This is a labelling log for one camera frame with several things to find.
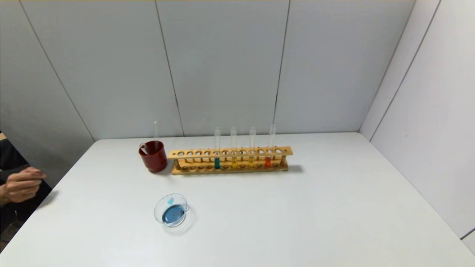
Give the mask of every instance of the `test tube rack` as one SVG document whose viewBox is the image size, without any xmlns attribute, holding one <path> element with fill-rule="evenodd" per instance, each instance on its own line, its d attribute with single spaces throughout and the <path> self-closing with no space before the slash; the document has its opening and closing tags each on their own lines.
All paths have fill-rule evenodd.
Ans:
<svg viewBox="0 0 475 267">
<path fill-rule="evenodd" d="M 280 172 L 289 169 L 286 157 L 293 155 L 289 146 L 256 147 L 255 149 L 241 147 L 236 154 L 231 149 L 220 149 L 216 155 L 214 149 L 172 150 L 168 158 L 173 160 L 173 175 L 213 174 L 236 172 Z M 254 157 L 253 164 L 249 157 Z M 266 157 L 271 157 L 269 167 L 265 166 Z M 220 168 L 215 169 L 214 159 L 220 158 Z M 232 167 L 231 159 L 236 158 L 237 166 Z"/>
</svg>

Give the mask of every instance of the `teal liquid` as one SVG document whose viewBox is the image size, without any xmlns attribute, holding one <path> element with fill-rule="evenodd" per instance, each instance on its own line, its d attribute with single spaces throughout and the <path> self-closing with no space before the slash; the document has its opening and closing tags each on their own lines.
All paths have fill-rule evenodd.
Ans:
<svg viewBox="0 0 475 267">
<path fill-rule="evenodd" d="M 215 169 L 219 169 L 219 168 L 220 168 L 220 165 L 219 165 L 219 158 L 214 158 L 214 168 L 215 168 Z"/>
</svg>

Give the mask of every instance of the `blue liquid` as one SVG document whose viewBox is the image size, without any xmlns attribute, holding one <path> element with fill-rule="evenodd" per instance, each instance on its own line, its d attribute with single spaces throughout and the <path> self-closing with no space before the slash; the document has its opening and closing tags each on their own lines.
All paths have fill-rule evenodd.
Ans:
<svg viewBox="0 0 475 267">
<path fill-rule="evenodd" d="M 170 206 L 162 215 L 164 223 L 174 223 L 179 221 L 185 214 L 185 209 L 181 205 Z"/>
<path fill-rule="evenodd" d="M 219 158 L 214 158 L 214 168 L 219 169 Z"/>
</svg>

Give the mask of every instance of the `red mug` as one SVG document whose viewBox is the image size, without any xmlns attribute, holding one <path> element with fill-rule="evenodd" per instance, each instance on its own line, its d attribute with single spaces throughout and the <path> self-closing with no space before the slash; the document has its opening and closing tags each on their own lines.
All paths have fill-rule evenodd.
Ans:
<svg viewBox="0 0 475 267">
<path fill-rule="evenodd" d="M 149 172 L 159 172 L 165 169 L 168 162 L 163 143 L 160 141 L 149 141 L 145 143 L 145 146 L 148 155 L 141 148 L 139 148 L 139 154 Z"/>
</svg>

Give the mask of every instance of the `white table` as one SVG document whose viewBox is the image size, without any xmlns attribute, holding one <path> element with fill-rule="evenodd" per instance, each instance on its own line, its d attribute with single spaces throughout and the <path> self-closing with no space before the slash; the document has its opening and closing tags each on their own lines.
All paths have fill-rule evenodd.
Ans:
<svg viewBox="0 0 475 267">
<path fill-rule="evenodd" d="M 275 144 L 294 151 L 288 172 L 227 175 L 171 176 L 171 164 L 151 174 L 137 152 L 146 140 L 96 142 L 0 254 L 0 266 L 475 266 L 358 133 L 278 135 Z M 167 150 L 213 146 L 213 137 L 161 140 Z M 239 146 L 247 142 L 238 137 Z M 167 231 L 153 217 L 173 192 L 191 206 L 187 231 Z"/>
</svg>

